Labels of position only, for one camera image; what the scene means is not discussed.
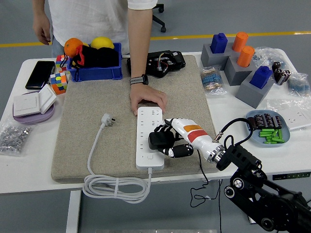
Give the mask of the person's right hand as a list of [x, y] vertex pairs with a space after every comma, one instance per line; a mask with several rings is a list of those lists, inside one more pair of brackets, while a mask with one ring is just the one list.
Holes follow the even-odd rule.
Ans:
[[45, 13], [35, 13], [33, 30], [39, 42], [44, 45], [51, 43], [50, 21]]

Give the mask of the person's left hand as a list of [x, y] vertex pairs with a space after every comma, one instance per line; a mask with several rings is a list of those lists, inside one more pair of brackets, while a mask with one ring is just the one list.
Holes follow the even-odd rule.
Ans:
[[131, 109], [134, 116], [138, 114], [138, 104], [143, 101], [151, 101], [156, 103], [163, 112], [166, 112], [167, 95], [165, 92], [156, 90], [148, 85], [137, 83], [131, 85], [130, 90]]

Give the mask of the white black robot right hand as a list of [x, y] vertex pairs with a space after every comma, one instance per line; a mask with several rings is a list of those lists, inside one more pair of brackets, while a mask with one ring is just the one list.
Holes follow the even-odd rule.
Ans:
[[209, 162], [220, 159], [224, 146], [212, 139], [206, 131], [191, 119], [165, 119], [149, 134], [148, 145], [171, 158], [191, 156], [199, 150]]

